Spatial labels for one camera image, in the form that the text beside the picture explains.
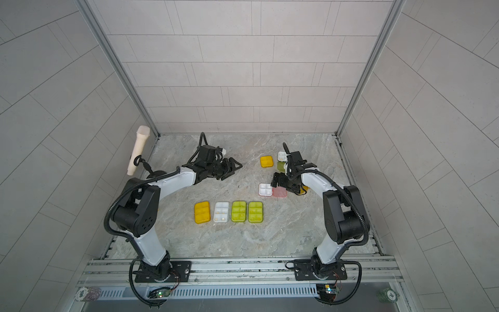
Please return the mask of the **small yellow pillbox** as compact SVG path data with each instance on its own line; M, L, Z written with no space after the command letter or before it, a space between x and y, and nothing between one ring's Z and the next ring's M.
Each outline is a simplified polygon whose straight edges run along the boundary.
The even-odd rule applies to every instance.
M274 160L272 156L262 156L260 157L260 165L262 168L271 168L274 166Z

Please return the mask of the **pink pillbox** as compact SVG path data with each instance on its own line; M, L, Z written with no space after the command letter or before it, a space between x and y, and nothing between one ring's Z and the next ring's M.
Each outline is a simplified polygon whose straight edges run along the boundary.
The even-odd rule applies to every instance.
M286 198L288 192L284 187L273 187L268 183L260 183L258 194L262 197Z

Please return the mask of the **clear white pillbox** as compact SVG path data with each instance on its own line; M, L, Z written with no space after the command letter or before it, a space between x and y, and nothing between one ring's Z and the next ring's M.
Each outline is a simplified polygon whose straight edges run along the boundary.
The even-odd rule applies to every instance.
M229 202L217 202L214 207L213 221L215 223L226 223L229 219Z

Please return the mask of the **yellow six-slot pillbox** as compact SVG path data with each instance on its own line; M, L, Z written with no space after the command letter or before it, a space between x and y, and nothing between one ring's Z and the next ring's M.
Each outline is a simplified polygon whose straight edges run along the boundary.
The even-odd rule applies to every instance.
M196 224L207 223L211 220L211 209L208 201L194 205L194 221Z

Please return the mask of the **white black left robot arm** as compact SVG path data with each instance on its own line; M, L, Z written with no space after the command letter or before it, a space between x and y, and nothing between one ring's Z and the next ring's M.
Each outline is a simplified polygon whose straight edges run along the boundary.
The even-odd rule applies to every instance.
M223 181L243 165L232 157L226 158L223 148L210 145L197 147L188 163L171 173L153 171L135 152L131 168L135 170L139 165L149 172L148 178L132 178L127 182L106 213L103 226L108 233L129 241L137 253L139 267L131 271L130 282L171 282L175 278L175 266L155 231L159 202L207 178Z

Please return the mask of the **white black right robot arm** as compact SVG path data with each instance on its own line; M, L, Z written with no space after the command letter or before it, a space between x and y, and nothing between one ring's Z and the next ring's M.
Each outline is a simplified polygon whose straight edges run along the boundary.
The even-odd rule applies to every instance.
M286 154L285 172L274 174L272 187L283 187L288 192L300 195L305 188L322 198L326 236L305 262L305 274L324 280L346 278L341 273L345 262L342 255L353 246L365 246L369 241L370 221L366 214L360 190L354 186L340 186L332 178L317 169L313 163L302 158L301 153Z

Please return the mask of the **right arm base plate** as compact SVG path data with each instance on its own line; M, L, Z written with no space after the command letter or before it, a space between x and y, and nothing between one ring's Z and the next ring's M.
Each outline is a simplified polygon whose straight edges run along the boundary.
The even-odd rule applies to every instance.
M344 263L335 262L324 265L316 259L295 259L285 265L294 272L297 281L346 280L348 278Z

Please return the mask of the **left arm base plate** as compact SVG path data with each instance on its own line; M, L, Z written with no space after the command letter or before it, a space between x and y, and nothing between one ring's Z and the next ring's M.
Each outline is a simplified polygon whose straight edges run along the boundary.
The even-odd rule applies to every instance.
M132 274L136 283L174 283L188 282L192 268L191 261L162 262L159 266L151 266L140 262L138 269Z

